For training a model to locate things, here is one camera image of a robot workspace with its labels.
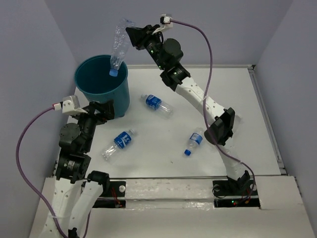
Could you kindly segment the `tall crushed clear bottle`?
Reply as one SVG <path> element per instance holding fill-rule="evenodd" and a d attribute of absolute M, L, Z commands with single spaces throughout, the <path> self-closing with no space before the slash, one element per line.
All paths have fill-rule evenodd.
<path fill-rule="evenodd" d="M 130 46 L 130 40 L 126 32 L 126 28 L 134 27 L 134 25 L 135 22 L 126 18 L 121 18 L 116 26 L 110 55 L 110 76 L 117 77 L 118 75 L 118 71 Z"/>

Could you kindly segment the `Pocari bottle white cap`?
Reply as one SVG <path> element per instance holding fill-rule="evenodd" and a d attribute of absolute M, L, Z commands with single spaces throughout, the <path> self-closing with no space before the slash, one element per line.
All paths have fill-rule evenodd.
<path fill-rule="evenodd" d="M 140 100 L 148 109 L 163 118 L 170 118 L 173 115 L 173 107 L 155 95 L 142 94 Z"/>

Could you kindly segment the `small blue label bottle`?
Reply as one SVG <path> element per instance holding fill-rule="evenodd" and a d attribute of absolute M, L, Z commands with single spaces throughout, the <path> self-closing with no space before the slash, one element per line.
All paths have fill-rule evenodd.
<path fill-rule="evenodd" d="M 204 129 L 202 127 L 197 127 L 194 132 L 189 137 L 186 148 L 184 150 L 184 155 L 190 156 L 193 152 L 197 150 L 203 140 Z"/>

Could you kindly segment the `Pocari bottle near left arm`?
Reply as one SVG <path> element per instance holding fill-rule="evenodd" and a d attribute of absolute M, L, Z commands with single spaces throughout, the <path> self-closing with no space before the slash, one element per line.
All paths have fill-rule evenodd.
<path fill-rule="evenodd" d="M 111 161 L 116 154 L 124 151 L 128 146 L 134 142 L 134 138 L 137 135 L 133 129 L 125 130 L 116 136 L 102 151 L 101 156 L 106 161 Z"/>

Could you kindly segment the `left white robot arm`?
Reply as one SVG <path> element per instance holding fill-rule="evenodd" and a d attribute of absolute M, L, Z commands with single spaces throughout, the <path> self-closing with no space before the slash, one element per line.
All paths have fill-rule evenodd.
<path fill-rule="evenodd" d="M 81 108 L 76 96 L 54 104 L 55 110 L 73 117 L 60 129 L 60 153 L 54 174 L 52 211 L 49 212 L 40 237 L 77 238 L 99 196 L 109 192 L 109 175 L 92 171 L 87 174 L 90 152 L 97 125 L 114 119 L 114 102 L 90 102 Z"/>

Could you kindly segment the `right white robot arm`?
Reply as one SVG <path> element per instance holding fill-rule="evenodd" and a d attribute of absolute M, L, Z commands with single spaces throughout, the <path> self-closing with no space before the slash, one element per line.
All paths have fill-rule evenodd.
<path fill-rule="evenodd" d="M 183 52 L 179 42 L 173 38 L 163 39 L 163 28 L 147 25 L 144 28 L 127 27 L 131 44 L 137 50 L 146 50 L 162 73 L 164 84 L 186 99 L 205 120 L 206 140 L 217 147 L 228 179 L 227 188 L 233 194 L 240 194 L 248 187 L 251 169 L 238 159 L 233 145 L 235 111 L 224 108 L 200 88 L 190 73 L 181 65 Z"/>

